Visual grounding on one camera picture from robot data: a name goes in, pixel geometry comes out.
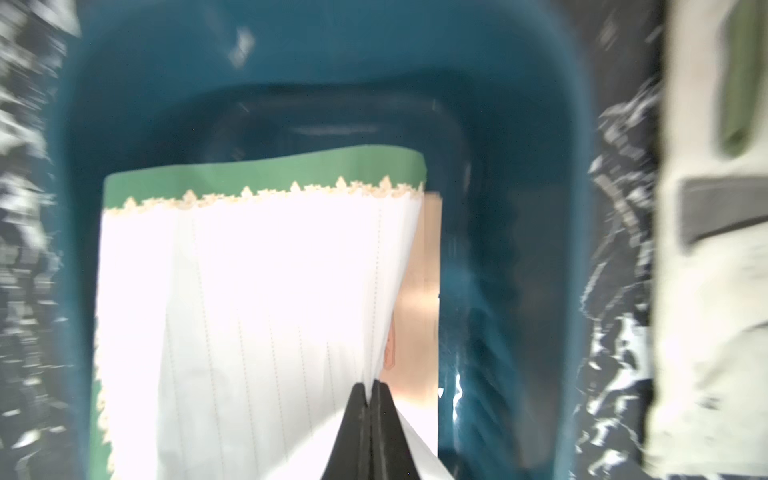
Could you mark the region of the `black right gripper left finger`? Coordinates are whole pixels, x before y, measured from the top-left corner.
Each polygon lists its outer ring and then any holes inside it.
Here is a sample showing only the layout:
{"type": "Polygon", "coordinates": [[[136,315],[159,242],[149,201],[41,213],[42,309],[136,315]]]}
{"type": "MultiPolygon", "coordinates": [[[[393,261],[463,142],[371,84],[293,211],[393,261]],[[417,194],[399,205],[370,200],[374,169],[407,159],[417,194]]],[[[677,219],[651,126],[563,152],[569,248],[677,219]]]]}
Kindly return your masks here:
{"type": "Polygon", "coordinates": [[[371,422],[365,385],[353,386],[322,480],[367,480],[371,471],[371,422]]]}

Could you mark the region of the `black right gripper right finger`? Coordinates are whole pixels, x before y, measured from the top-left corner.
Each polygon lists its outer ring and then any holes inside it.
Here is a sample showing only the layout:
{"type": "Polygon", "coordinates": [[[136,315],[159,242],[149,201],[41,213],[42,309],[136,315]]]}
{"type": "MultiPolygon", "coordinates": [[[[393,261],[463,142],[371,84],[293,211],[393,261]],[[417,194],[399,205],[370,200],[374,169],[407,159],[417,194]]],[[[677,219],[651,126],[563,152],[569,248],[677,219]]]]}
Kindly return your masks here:
{"type": "Polygon", "coordinates": [[[419,480],[416,464],[386,383],[373,383],[369,402],[370,473],[373,480],[419,480]]]}

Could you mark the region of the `green bordered stationery paper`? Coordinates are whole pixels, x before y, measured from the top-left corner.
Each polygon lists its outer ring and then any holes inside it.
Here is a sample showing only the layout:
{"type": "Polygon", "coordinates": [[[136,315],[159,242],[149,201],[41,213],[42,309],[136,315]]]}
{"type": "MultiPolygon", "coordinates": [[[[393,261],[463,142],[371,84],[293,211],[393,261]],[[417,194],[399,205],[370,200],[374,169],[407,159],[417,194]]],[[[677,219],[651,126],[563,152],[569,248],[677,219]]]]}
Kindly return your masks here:
{"type": "MultiPolygon", "coordinates": [[[[90,477],[319,478],[353,386],[385,383],[426,180],[385,145],[109,175],[90,477]]],[[[393,398],[424,479],[441,395],[393,398]]]]}

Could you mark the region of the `teal plastic storage box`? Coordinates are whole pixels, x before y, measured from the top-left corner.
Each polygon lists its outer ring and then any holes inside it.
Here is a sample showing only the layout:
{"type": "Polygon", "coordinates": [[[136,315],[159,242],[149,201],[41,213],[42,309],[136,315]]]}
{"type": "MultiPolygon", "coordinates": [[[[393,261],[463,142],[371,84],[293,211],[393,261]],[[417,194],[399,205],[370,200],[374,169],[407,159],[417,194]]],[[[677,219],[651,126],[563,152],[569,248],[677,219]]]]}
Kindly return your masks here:
{"type": "Polygon", "coordinates": [[[589,89],[546,1],[81,1],[46,137],[59,355],[86,444],[102,185],[173,163],[410,147],[443,198],[438,451],[459,479],[575,465],[589,89]]]}

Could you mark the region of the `beige stationery paper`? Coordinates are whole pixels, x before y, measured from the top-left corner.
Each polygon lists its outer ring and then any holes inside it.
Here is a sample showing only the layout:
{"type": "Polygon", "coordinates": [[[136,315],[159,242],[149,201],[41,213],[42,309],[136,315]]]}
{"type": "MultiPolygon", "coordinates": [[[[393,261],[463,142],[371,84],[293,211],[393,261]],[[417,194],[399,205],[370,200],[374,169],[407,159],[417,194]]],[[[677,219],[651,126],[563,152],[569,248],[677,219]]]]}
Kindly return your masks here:
{"type": "Polygon", "coordinates": [[[442,206],[424,196],[386,344],[381,379],[402,411],[437,408],[442,206]]]}

